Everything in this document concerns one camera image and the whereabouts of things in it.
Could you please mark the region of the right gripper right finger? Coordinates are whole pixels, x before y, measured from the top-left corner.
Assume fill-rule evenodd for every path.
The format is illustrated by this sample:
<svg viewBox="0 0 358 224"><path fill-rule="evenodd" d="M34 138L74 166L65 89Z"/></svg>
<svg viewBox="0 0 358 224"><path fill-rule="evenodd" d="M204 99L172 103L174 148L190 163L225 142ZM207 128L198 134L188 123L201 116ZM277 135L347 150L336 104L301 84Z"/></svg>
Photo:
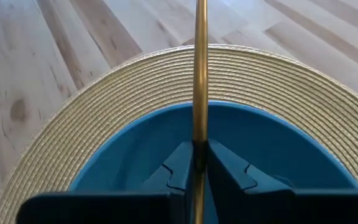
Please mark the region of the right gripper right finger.
<svg viewBox="0 0 358 224"><path fill-rule="evenodd" d="M358 222L358 189L294 189L216 141L208 179L221 223Z"/></svg>

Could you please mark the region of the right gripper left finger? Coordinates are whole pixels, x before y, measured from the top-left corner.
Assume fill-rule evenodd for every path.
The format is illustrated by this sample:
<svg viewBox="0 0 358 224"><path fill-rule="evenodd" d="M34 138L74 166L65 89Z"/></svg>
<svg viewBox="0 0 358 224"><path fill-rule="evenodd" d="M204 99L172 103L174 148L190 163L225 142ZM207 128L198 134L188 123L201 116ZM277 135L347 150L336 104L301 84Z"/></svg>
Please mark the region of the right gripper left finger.
<svg viewBox="0 0 358 224"><path fill-rule="evenodd" d="M193 145L181 143L130 191L48 192L26 200L16 223L190 223Z"/></svg>

